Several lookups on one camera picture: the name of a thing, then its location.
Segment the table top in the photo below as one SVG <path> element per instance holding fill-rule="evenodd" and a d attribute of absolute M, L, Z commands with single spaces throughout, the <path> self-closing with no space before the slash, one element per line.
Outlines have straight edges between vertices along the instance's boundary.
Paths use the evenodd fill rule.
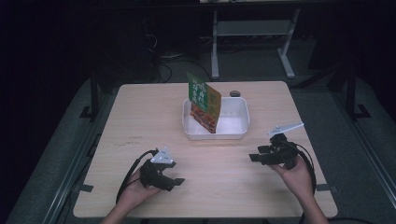
<path fill-rule="evenodd" d="M 74 214 L 105 217 L 116 201 L 126 173 L 144 152 L 167 147 L 177 163 L 163 174 L 185 178 L 172 191 L 148 199 L 129 217 L 298 217 L 298 201 L 268 166 L 251 162 L 248 154 L 268 146 L 267 132 L 276 125 L 301 121 L 284 82 L 213 82 L 211 87 L 229 96 L 240 91 L 247 101 L 250 124 L 240 140 L 191 141 L 181 123 L 187 83 L 134 84 L 120 88 L 87 173 Z M 288 140 L 305 147 L 315 164 L 318 184 L 326 180 L 305 128 L 287 132 Z M 337 214 L 329 190 L 316 199 L 327 217 Z"/>

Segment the hand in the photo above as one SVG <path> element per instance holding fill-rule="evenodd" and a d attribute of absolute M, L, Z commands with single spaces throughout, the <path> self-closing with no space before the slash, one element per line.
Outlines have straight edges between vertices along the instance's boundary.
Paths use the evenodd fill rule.
<path fill-rule="evenodd" d="M 301 157 L 296 158 L 296 166 L 290 170 L 280 165 L 270 165 L 270 167 L 280 175 L 288 189 L 296 196 L 308 223 L 329 223 L 314 197 L 311 176 Z"/>
<path fill-rule="evenodd" d="M 297 197 L 297 199 L 313 195 L 311 176 L 309 175 L 306 164 L 301 157 L 297 156 L 296 166 L 290 170 L 287 170 L 285 167 L 280 165 L 270 165 L 270 167 L 280 175 L 288 189 Z"/>
<path fill-rule="evenodd" d="M 119 198 L 119 202 L 108 213 L 102 224 L 121 223 L 125 217 L 149 197 L 159 193 L 157 188 L 145 188 L 139 181 L 140 168 L 134 172 L 128 180 L 129 185 L 125 188 Z"/>

